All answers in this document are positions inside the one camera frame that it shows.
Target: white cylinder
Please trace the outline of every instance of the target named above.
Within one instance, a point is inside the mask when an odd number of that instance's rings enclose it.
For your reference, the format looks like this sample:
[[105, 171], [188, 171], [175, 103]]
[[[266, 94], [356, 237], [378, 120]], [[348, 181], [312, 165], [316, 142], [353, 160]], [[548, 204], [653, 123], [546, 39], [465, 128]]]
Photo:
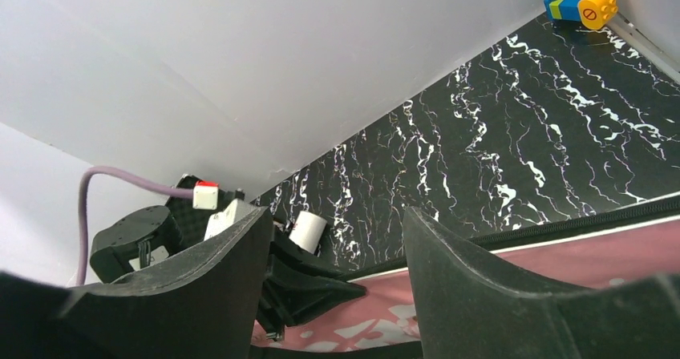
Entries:
[[300, 211], [293, 224], [290, 239], [305, 251], [314, 253], [325, 227], [326, 219], [311, 212]]

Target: black zipper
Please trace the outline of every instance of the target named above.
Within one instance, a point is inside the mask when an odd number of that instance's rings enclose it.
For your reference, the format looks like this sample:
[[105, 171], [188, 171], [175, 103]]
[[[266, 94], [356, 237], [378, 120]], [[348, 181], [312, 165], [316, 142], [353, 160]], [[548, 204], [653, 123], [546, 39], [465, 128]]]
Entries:
[[484, 249], [494, 251], [502, 248], [518, 247], [604, 231], [630, 224], [663, 219], [678, 214], [680, 214], [680, 196], [672, 196], [593, 216], [550, 224], [533, 225], [515, 231], [477, 236], [471, 238], [470, 241]]

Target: wall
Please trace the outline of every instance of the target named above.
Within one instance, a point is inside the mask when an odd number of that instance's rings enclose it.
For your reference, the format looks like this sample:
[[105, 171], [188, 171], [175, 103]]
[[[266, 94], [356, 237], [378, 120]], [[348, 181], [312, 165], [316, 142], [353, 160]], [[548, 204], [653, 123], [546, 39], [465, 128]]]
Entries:
[[93, 164], [278, 183], [542, 0], [2, 0], [0, 120]]
[[[75, 283], [78, 185], [91, 165], [0, 124], [0, 270], [56, 285]], [[90, 241], [164, 198], [107, 176], [92, 179]], [[91, 268], [87, 282], [99, 281]]]
[[680, 0], [618, 0], [626, 16], [651, 42], [680, 62]]

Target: colorful toy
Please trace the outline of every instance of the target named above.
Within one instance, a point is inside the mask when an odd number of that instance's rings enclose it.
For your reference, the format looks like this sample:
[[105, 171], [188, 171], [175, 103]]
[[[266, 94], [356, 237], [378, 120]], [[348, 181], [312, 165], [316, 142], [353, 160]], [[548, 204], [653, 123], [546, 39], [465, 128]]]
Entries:
[[617, 0], [543, 0], [551, 21], [581, 22], [586, 28], [602, 28], [618, 12]]

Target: black tile with white veins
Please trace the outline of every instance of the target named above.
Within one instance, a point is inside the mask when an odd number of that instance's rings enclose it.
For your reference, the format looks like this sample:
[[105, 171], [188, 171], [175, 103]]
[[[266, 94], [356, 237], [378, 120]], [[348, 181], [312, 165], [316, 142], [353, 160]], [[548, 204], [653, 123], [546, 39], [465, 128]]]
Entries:
[[482, 235], [680, 191], [680, 86], [609, 29], [542, 15], [257, 199], [328, 219], [348, 269], [404, 253], [424, 208]]

